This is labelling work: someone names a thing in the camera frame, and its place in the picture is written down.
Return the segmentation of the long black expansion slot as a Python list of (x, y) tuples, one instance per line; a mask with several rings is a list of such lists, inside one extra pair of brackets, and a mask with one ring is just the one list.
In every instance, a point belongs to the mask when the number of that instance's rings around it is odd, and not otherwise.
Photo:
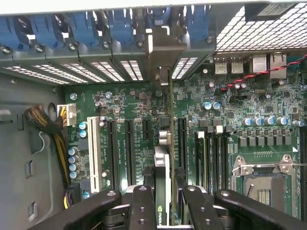
[(110, 172), (111, 172), (111, 188), (119, 191), (119, 175), (118, 175), (118, 143), (117, 143), (117, 125), (115, 120), (107, 122), (108, 141), (110, 152)]
[(179, 166), (184, 169), (185, 173), (187, 170), (187, 119), (178, 118), (177, 120), (177, 136), (178, 136), (178, 157)]
[(127, 178), (129, 185), (136, 184), (134, 124), (132, 119), (125, 120), (125, 144), (127, 156)]

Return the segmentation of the CPU socket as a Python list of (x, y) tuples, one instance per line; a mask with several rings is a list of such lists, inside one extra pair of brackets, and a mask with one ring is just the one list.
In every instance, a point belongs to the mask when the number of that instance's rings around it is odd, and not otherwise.
[(296, 170), (290, 154), (278, 161), (247, 162), (235, 158), (231, 171), (231, 189), (249, 198), (299, 218)]

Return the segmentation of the white expansion slot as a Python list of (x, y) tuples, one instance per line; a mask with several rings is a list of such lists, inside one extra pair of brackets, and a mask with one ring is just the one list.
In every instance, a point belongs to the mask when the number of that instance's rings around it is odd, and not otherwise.
[(87, 117), (91, 193), (98, 193), (102, 189), (101, 139), (99, 122), (100, 119), (97, 116)]

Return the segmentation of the short black expansion slot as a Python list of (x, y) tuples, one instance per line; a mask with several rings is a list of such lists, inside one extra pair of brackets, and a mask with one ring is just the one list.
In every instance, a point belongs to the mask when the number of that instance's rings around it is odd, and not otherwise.
[(142, 132), (144, 141), (153, 140), (153, 125), (151, 119), (145, 118), (142, 120)]

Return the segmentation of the green motherboard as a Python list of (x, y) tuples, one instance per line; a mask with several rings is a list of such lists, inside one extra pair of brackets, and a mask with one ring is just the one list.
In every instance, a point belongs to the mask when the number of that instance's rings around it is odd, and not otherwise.
[[(296, 170), (298, 219), (307, 222), (307, 59), (288, 68), (244, 80), (241, 62), (207, 62), (188, 80), (173, 82), (174, 153), (176, 208), (173, 226), (189, 225), (182, 220), (178, 203), (176, 169), (178, 118), (187, 119), (188, 185), (203, 187), (211, 196), (231, 190), (231, 171), (236, 156), (247, 162), (278, 161), (290, 154)], [(135, 141), (136, 184), (144, 185), (143, 171), (154, 169), (154, 148), (158, 142), (158, 117), (165, 106), (162, 91), (151, 82), (69, 86), (68, 104), (76, 104), (77, 124), (68, 128), (68, 166), (72, 182), (65, 193), (66, 206), (84, 200), (91, 193), (87, 117), (100, 119), (102, 189), (111, 188), (107, 122), (115, 120), (118, 143), (119, 191), (132, 192), (127, 178), (125, 120), (132, 119)], [(144, 141), (142, 120), (153, 125), (153, 140)], [(155, 169), (153, 176), (155, 204)], [(122, 211), (111, 212), (101, 229), (124, 229)]]

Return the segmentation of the white power connector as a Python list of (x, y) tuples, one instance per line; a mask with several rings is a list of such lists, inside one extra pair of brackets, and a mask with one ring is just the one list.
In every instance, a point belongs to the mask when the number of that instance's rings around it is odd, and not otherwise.
[(64, 127), (75, 127), (77, 124), (76, 104), (57, 105), (58, 116), (62, 117)]

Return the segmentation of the open black PC case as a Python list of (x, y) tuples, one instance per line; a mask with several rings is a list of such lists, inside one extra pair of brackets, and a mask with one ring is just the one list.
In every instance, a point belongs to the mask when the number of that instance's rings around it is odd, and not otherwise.
[[(209, 5), (209, 34), (190, 41), (186, 7)], [(128, 8), (134, 41), (111, 38), (108, 11)], [(93, 11), (99, 44), (74, 39), (69, 14)], [(30, 16), (54, 14), (64, 46), (39, 43)], [(173, 82), (188, 80), (207, 62), (245, 64), (244, 80), (307, 59), (307, 0), (0, 0), (0, 16), (17, 16), (29, 50), (0, 43), (0, 230), (27, 230), (60, 213), (72, 182), (68, 126), (57, 105), (69, 86), (151, 82), (148, 36), (164, 26), (185, 46)]]

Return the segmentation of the blue card retention clip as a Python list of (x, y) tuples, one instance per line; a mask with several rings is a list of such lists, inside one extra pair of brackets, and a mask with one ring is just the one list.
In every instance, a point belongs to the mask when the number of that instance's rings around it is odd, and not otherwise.
[(17, 16), (0, 16), (0, 43), (14, 51), (29, 50), (29, 39)]
[(209, 34), (210, 6), (189, 5), (186, 7), (186, 27), (193, 43), (205, 40)]
[(111, 38), (113, 40), (116, 40), (124, 45), (133, 43), (134, 34), (130, 10), (128, 8), (109, 10), (108, 23)]
[(64, 46), (60, 26), (54, 14), (38, 14), (30, 16), (32, 30), (36, 40), (51, 49)]
[(93, 11), (73, 12), (69, 14), (74, 39), (87, 47), (99, 44), (99, 34)]

